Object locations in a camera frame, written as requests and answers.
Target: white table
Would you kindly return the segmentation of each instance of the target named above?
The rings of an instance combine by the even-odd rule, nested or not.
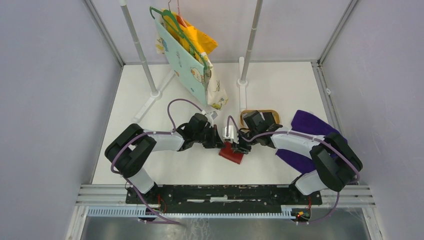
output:
[[[240,112],[238,88],[238,63],[215,63],[214,73],[225,87],[228,104],[218,111],[215,124],[219,134],[232,115],[239,123]],[[169,65],[150,65],[156,85],[170,71]],[[297,110],[312,112],[327,122],[317,82],[309,62],[251,63],[247,72],[247,108],[251,110],[272,109],[279,113],[281,124],[290,127]],[[141,65],[123,68],[116,98],[113,104],[102,150],[98,159],[93,184],[124,184],[125,180],[110,171],[111,163],[104,156],[106,147],[131,124],[131,120],[148,99],[150,88]],[[175,77],[147,115],[141,120],[144,129],[170,131],[172,124],[167,115],[168,103],[176,98],[198,101]],[[171,115],[179,126],[188,122],[197,109],[187,102],[175,102]],[[244,185],[289,184],[299,172],[275,155],[276,149],[255,145],[252,151],[236,164],[218,155],[219,149],[204,149],[201,144],[182,151],[153,152],[144,168],[157,184],[168,185]]]

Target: purple cloth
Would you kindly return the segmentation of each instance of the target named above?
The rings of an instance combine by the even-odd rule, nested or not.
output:
[[[339,131],[328,125],[323,120],[309,112],[302,110],[297,110],[293,120],[291,121],[291,127],[293,131],[301,132],[304,134],[325,136],[330,133],[340,134]],[[277,150],[276,155],[283,159],[284,162],[289,164],[292,168],[299,171],[301,174],[307,174],[316,169],[310,158],[298,153],[285,149],[279,149]]]

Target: white rod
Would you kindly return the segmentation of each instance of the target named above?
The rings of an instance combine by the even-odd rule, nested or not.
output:
[[[142,45],[140,44],[139,37],[137,36],[136,28],[134,27],[133,20],[130,16],[130,11],[128,11],[127,1],[120,0],[120,7],[123,12],[123,16],[125,17],[126,24],[128,25],[129,32],[131,33],[132,40],[134,41],[135,48],[137,49],[138,57],[141,60],[141,65],[143,66],[144,73],[146,74],[148,84],[150,85],[150,89],[152,94],[155,96],[159,94],[156,89],[155,82],[153,82],[152,74],[150,73],[149,65],[147,64],[145,54],[142,49]]]
[[[243,71],[241,72],[240,83],[246,83],[246,74],[248,73],[249,62],[251,61],[251,52],[255,41],[256,28],[258,27],[259,15],[261,14],[263,0],[257,0],[256,9],[254,11],[252,29],[250,31],[249,43],[247,44],[246,57],[244,58]]]

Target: yellow garment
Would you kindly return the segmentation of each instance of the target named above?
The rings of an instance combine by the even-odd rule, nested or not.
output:
[[[177,14],[172,12],[175,19],[177,18]],[[164,16],[163,19],[165,23],[171,25],[174,29],[178,30],[176,23],[171,20],[169,16]],[[209,62],[209,59],[206,55],[210,54],[217,46],[218,43],[206,35],[204,32],[198,30],[193,25],[191,25],[188,21],[184,20],[187,27],[184,27],[181,24],[178,24],[181,28],[182,32],[187,36],[190,42],[193,44],[194,48],[203,56],[206,62]],[[182,47],[187,50],[193,57],[195,57],[199,62],[200,56],[198,56],[193,49],[190,49],[190,45],[184,38],[180,37],[171,27],[166,26],[166,30],[182,45]]]

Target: white wall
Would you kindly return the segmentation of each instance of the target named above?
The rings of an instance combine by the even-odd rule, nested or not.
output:
[[[140,62],[118,0],[92,0],[126,63]],[[246,54],[256,0],[179,0],[181,15],[218,42],[213,62],[238,61]],[[316,60],[349,0],[264,0],[252,60]],[[177,0],[171,10],[177,11]],[[156,28],[149,7],[168,8],[168,0],[128,0],[128,8],[147,61],[156,54]]]
[[[0,239],[65,237],[120,67],[82,0],[0,7]]]
[[[387,239],[423,239],[424,1],[362,0],[324,62]]]

